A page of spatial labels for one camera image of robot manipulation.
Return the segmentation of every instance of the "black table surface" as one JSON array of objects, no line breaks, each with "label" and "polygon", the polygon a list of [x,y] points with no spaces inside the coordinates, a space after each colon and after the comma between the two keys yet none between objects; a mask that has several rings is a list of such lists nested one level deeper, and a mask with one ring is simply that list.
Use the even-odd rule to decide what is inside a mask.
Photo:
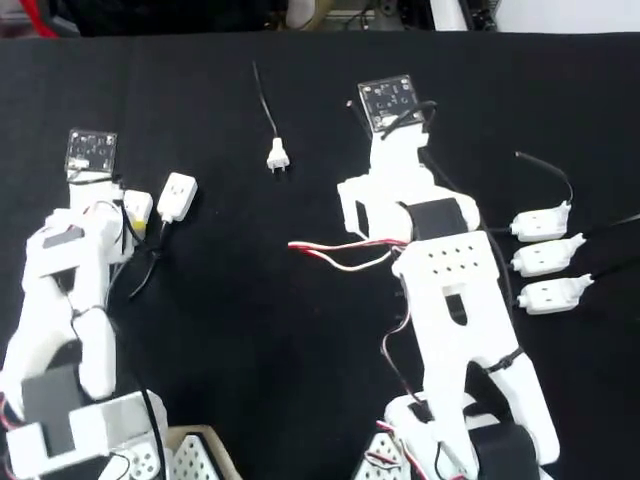
[{"label": "black table surface", "polygon": [[[637,35],[0,42],[1,343],[18,324],[25,240],[68,202],[69,130],[118,132],[127,186],[157,199],[179,171],[200,187],[144,294],[125,300],[143,262],[114,292],[114,317],[170,423],[213,425],[248,479],[349,478],[375,419],[402,394],[379,344],[403,299],[388,264],[342,273],[286,243],[352,240],[336,184],[368,168],[368,140],[345,109],[357,82],[409,73],[420,97],[438,102],[431,152],[491,226],[566,196],[561,181],[514,150],[562,167],[576,190],[570,231],[579,232],[639,210],[639,55]],[[281,178],[265,167],[271,130],[253,59],[294,166]],[[593,239],[566,275],[623,261],[639,240],[633,226]],[[518,245],[502,247],[510,257]],[[572,312],[517,314],[560,437],[556,478],[635,471],[637,279],[633,269],[603,278]],[[524,283],[513,281],[517,292]],[[391,349],[419,387],[412,333]],[[127,365],[118,371],[119,391],[130,390]]]}]

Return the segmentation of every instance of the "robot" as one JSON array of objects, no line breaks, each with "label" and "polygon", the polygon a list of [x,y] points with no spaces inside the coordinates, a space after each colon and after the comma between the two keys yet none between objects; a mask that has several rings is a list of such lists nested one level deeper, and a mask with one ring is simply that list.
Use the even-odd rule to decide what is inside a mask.
[{"label": "robot", "polygon": [[[558,437],[514,333],[478,207],[436,185],[420,162],[429,139],[425,111],[435,104],[418,102],[407,75],[358,88],[372,139],[370,168],[338,185],[345,228],[363,238],[359,245],[393,245],[391,270],[408,303],[403,323],[413,322],[424,380],[421,392],[388,404],[354,478],[409,479],[413,465],[430,480],[548,479],[540,466],[557,460]],[[470,362],[504,394],[512,423],[499,423],[465,393]]]},{"label": "robot", "polygon": [[[139,467],[127,468],[136,479],[146,480],[170,459],[162,447],[168,427],[161,399],[146,389],[113,398],[116,338],[108,296],[144,237],[152,207],[151,195],[116,181],[116,140],[112,133],[71,132],[70,206],[54,210],[27,241],[22,313],[0,377],[3,406],[20,420],[7,433],[17,478],[117,455]],[[75,278],[67,287],[63,276],[70,272]],[[47,369],[72,340],[82,345],[80,364]],[[124,478],[122,467],[117,475],[107,470],[112,473],[101,478]]]}]

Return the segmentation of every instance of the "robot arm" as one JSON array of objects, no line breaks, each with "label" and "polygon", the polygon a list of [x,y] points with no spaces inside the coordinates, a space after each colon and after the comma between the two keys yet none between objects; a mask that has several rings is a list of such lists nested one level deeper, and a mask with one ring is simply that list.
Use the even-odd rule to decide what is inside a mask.
[{"label": "robot arm", "polygon": [[[400,397],[388,405],[385,419],[427,478],[548,478],[539,465],[558,458],[558,438],[533,364],[518,345],[487,235],[475,231],[478,207],[471,197],[436,186],[420,164],[417,150],[428,134],[418,111],[386,131],[418,105],[408,76],[359,90],[373,133],[370,170],[338,185],[345,228],[371,241],[408,243],[392,270],[413,320],[424,365],[424,391],[417,396],[428,411],[428,418],[419,418],[413,397]],[[366,233],[358,203],[366,210]],[[469,362],[484,368],[505,395],[513,425],[468,414],[467,407],[475,408],[465,393]],[[506,467],[517,473],[505,476],[513,459],[515,467]]]},{"label": "robot arm", "polygon": [[[92,151],[100,153],[115,137],[105,135],[100,143],[103,134],[72,132],[70,144],[97,142]],[[146,459],[138,478],[153,478],[160,465],[141,393],[105,400],[116,386],[115,336],[106,315],[110,267],[133,254],[134,239],[126,234],[123,215],[134,225],[146,225],[151,196],[123,192],[111,172],[74,170],[69,178],[70,208],[56,209],[27,241],[22,313],[2,370],[6,401],[24,423],[7,433],[13,472],[33,478],[118,451],[131,465]],[[73,271],[74,280],[65,291],[58,275],[67,271]],[[58,349],[72,340],[82,348],[77,376],[73,367],[48,369]],[[166,411],[159,397],[148,395],[164,437]]]}]

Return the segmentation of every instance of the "white connector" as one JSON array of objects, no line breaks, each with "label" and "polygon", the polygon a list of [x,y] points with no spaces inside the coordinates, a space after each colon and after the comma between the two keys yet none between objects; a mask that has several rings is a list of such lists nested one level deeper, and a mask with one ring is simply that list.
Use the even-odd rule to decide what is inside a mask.
[{"label": "white connector", "polygon": [[181,222],[198,190],[196,179],[172,172],[158,200],[158,214],[163,222]]},{"label": "white connector", "polygon": [[562,202],[555,208],[531,210],[516,215],[511,222],[511,234],[521,242],[556,240],[567,233],[571,204]]},{"label": "white connector", "polygon": [[518,295],[518,306],[529,315],[565,312],[580,303],[585,289],[593,284],[590,274],[578,278],[558,278],[527,285]]},{"label": "white connector", "polygon": [[269,157],[267,158],[267,167],[273,172],[276,168],[284,170],[289,166],[289,163],[289,156],[282,146],[282,138],[275,137],[271,152],[269,152]]},{"label": "white connector", "polygon": [[511,265],[523,277],[535,277],[564,270],[587,240],[579,233],[564,240],[550,240],[522,247],[513,255]]},{"label": "white connector", "polygon": [[144,238],[153,209],[153,198],[147,192],[127,190],[123,201],[131,226],[139,237]]}]

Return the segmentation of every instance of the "circuit board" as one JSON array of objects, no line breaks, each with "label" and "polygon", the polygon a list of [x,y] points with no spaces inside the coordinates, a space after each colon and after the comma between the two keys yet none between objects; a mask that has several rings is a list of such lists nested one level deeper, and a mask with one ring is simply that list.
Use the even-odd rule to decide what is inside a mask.
[{"label": "circuit board", "polygon": [[[418,103],[409,75],[360,83],[358,91],[367,120],[374,132],[383,131],[400,114]],[[416,112],[413,117],[407,118],[403,125],[413,125],[423,121],[422,113]]]},{"label": "circuit board", "polygon": [[117,139],[115,133],[71,130],[65,160],[67,172],[82,170],[112,173]]}]

